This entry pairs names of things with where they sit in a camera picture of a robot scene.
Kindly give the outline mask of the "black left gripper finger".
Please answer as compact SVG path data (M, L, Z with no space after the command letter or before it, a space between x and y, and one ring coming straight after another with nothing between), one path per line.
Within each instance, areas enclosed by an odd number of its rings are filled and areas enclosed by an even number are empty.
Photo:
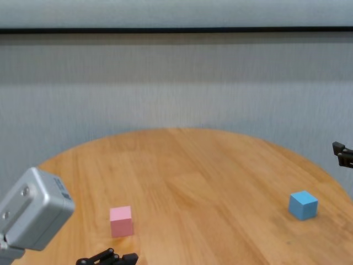
M78 259L76 265L136 265L137 261L138 255L136 253L119 256L113 248L108 248L95 256Z

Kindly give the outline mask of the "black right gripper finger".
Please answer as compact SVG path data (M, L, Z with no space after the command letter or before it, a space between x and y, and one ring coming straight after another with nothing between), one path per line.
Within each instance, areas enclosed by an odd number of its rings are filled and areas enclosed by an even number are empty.
M351 149L347 149L345 145L335 141L332 143L333 153L338 158L339 166L352 167L353 154Z

